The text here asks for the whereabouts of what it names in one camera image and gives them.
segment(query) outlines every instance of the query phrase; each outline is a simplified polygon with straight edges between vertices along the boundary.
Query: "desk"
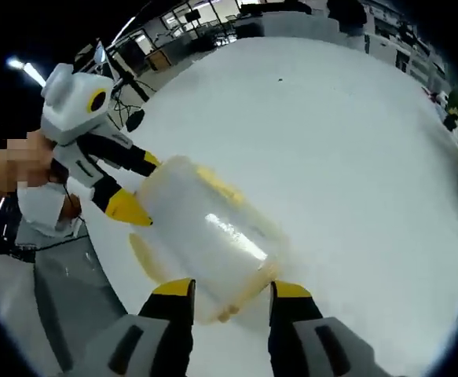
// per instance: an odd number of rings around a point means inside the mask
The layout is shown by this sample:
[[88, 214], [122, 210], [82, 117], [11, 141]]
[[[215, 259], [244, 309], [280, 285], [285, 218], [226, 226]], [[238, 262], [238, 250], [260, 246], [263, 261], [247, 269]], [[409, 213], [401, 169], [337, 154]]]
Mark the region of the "desk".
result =
[[[144, 109], [134, 142], [213, 167], [274, 219], [294, 248], [282, 278], [370, 342], [385, 369], [418, 375], [442, 352], [458, 317], [458, 148], [415, 80], [326, 42], [249, 38]], [[105, 169], [128, 189], [141, 182]], [[132, 227], [82, 208], [110, 284], [136, 313], [154, 284]], [[188, 375], [272, 375], [259, 329], [231, 320], [193, 335]]]
[[184, 33], [162, 45], [157, 50], [152, 51], [146, 58], [154, 67], [154, 71], [162, 71], [184, 60], [192, 52], [190, 48], [191, 42], [191, 35]]

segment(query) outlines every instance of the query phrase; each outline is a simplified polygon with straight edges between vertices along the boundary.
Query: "human hand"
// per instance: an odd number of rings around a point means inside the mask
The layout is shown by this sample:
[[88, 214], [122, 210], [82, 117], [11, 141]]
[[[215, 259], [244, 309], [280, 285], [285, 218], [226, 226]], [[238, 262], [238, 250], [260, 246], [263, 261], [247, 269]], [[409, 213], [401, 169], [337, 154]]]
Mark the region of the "human hand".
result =
[[80, 199], [77, 195], [69, 194], [64, 197], [63, 208], [59, 215], [60, 220], [73, 220], [77, 218], [82, 212], [80, 207]]
[[7, 149], [0, 149], [0, 192], [11, 192], [17, 182], [29, 187], [56, 181], [50, 173], [53, 143], [40, 130], [29, 132], [26, 139], [10, 139]]

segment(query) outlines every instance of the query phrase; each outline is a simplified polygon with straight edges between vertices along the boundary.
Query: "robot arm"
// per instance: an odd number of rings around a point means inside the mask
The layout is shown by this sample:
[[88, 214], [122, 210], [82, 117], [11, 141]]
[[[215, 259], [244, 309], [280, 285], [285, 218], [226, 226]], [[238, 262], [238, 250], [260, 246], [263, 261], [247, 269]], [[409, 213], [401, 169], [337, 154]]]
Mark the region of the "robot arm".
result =
[[[335, 318], [323, 318], [297, 284], [271, 283], [269, 353], [275, 377], [390, 377], [372, 347]], [[70, 377], [185, 377], [192, 352], [195, 280], [156, 288], [137, 316], [94, 339]]]
[[151, 225], [152, 219], [134, 196], [96, 162], [104, 159], [114, 167], [147, 177], [159, 161], [107, 124], [113, 81], [100, 75], [72, 72], [71, 65], [58, 64], [42, 90], [42, 132], [56, 143], [53, 169], [67, 170], [68, 184], [75, 180], [87, 188], [88, 194], [81, 196], [88, 196], [110, 218]]

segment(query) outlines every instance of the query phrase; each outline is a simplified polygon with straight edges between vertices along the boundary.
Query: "white robot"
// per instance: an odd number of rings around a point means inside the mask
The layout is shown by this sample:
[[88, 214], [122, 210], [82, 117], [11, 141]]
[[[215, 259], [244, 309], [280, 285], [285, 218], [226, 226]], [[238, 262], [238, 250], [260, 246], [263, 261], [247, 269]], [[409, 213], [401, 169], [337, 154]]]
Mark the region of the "white robot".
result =
[[159, 165], [154, 155], [107, 123], [113, 85], [108, 77], [74, 74], [70, 64], [58, 64], [42, 90], [41, 129], [56, 145], [53, 171], [69, 174], [68, 186], [75, 188], [75, 194], [84, 191], [82, 196], [110, 218], [150, 226], [152, 219], [136, 198], [96, 164], [103, 159], [146, 177]]

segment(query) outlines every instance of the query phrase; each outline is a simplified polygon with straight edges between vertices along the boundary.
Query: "plastic container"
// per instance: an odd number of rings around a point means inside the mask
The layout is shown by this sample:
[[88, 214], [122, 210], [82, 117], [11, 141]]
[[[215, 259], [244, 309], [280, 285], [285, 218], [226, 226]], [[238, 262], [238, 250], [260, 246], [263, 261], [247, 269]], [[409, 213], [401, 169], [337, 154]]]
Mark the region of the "plastic container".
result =
[[284, 234], [206, 167], [176, 156], [137, 193], [153, 219], [130, 242], [157, 284], [196, 279], [195, 318], [225, 322], [278, 277]]

